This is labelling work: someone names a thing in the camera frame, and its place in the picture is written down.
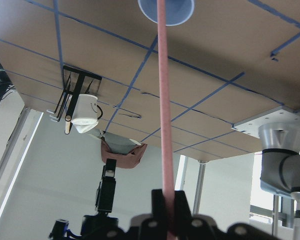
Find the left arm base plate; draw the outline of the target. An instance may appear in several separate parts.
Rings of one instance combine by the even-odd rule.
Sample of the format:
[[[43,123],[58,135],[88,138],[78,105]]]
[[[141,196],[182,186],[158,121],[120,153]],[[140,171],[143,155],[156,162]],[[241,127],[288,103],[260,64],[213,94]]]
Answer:
[[[300,112],[296,113],[292,109],[281,105],[234,123],[232,129],[259,138],[259,127],[266,124],[293,124],[300,126]]]

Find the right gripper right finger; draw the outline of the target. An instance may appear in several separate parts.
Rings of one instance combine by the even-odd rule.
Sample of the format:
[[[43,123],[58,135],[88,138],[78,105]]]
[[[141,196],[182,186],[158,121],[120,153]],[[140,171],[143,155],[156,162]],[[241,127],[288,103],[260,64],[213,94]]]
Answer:
[[[192,219],[191,210],[183,190],[174,191],[174,224],[188,225]]]

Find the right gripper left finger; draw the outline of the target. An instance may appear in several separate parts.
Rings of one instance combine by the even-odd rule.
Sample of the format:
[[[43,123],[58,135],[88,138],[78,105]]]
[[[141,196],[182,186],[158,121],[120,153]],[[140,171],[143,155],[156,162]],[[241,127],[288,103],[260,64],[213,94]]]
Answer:
[[[168,224],[166,201],[162,189],[153,189],[151,191],[151,212],[152,217],[159,224]]]

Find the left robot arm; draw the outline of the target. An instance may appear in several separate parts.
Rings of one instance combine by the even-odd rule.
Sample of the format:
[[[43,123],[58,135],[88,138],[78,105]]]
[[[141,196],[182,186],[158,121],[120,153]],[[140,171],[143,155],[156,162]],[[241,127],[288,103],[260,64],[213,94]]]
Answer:
[[[300,240],[300,126],[268,123],[258,129],[262,143],[260,186],[296,201],[293,239]]]

